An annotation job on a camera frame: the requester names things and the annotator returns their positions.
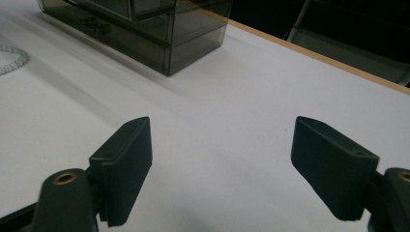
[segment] table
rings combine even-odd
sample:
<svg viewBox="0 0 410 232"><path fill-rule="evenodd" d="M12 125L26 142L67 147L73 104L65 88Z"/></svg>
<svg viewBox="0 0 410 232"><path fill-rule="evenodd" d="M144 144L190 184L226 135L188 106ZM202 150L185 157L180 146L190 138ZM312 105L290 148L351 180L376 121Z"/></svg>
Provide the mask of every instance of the table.
<svg viewBox="0 0 410 232"><path fill-rule="evenodd" d="M37 201L54 172L86 168L142 116L153 166L129 221L101 231L366 231L367 213L338 221L292 166L299 115L380 156L379 172L410 167L406 89L234 22L221 48L168 78L36 1L2 2L0 21L0 44L31 56L0 76L0 217Z"/></svg>

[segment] white surface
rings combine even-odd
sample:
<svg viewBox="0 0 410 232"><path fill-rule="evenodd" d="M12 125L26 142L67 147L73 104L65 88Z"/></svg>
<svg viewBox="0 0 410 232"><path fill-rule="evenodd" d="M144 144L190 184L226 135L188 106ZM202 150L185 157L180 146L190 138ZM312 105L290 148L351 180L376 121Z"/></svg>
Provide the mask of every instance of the white surface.
<svg viewBox="0 0 410 232"><path fill-rule="evenodd" d="M382 173L410 167L409 96L240 29L167 78L65 32L34 0L2 1L0 22L0 43L31 56L0 77L0 217L141 116L154 164L127 224L101 231L366 231L368 215L338 221L292 166L298 115L380 156Z"/></svg>

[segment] bracelet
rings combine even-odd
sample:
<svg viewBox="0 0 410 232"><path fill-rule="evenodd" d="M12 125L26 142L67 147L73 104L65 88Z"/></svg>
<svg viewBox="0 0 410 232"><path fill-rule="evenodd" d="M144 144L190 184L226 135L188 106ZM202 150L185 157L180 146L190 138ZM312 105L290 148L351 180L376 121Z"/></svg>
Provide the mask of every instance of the bracelet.
<svg viewBox="0 0 410 232"><path fill-rule="evenodd" d="M1 45L0 44L0 51L6 51L10 53L15 53L17 55L20 55L18 59L14 60L12 63L9 65L5 65L3 67L0 67L0 75L12 72L21 66L25 65L28 60L30 59L30 56L22 49L12 47L12 46L6 46L6 45Z"/></svg>

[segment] transparent drawer box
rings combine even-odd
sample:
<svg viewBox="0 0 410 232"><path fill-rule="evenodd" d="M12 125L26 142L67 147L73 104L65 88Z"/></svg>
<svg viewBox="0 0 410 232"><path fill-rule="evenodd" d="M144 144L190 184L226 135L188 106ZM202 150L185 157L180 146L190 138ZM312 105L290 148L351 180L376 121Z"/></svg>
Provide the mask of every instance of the transparent drawer box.
<svg viewBox="0 0 410 232"><path fill-rule="evenodd" d="M165 75L222 44L232 0L39 0L40 8Z"/></svg>

